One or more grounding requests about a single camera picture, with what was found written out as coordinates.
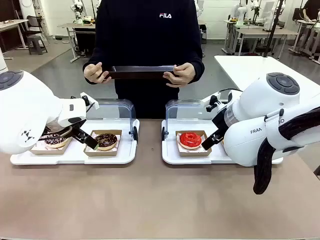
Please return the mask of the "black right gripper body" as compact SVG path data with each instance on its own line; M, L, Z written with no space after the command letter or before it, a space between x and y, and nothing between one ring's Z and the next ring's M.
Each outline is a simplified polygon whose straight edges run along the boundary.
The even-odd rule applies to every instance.
M226 131L229 128L225 121L226 110L226 107L222 108L212 119L213 124L217 127L219 131Z

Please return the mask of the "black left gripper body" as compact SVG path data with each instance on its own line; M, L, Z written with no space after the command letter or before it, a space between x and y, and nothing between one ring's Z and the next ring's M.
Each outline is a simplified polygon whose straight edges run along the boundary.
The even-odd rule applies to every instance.
M46 135L56 134L59 137L70 137L72 136L72 130L78 130L87 120L81 120L76 123L72 123L69 126L61 126L57 122L50 122L46 125Z

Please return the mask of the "person right hand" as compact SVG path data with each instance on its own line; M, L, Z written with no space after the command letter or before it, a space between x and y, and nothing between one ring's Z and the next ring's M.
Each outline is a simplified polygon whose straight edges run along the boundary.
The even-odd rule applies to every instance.
M91 84L105 84L108 83L112 78L109 76L108 71L103 71L102 63L89 64L84 68L84 77Z

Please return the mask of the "person left hand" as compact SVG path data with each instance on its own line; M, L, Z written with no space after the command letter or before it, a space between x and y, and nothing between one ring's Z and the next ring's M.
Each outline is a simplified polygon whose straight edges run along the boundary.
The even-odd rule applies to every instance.
M174 65L173 73L168 71L163 73L163 78L169 81L166 85L171 88L185 87L194 79L195 76L195 68L189 62L182 65Z

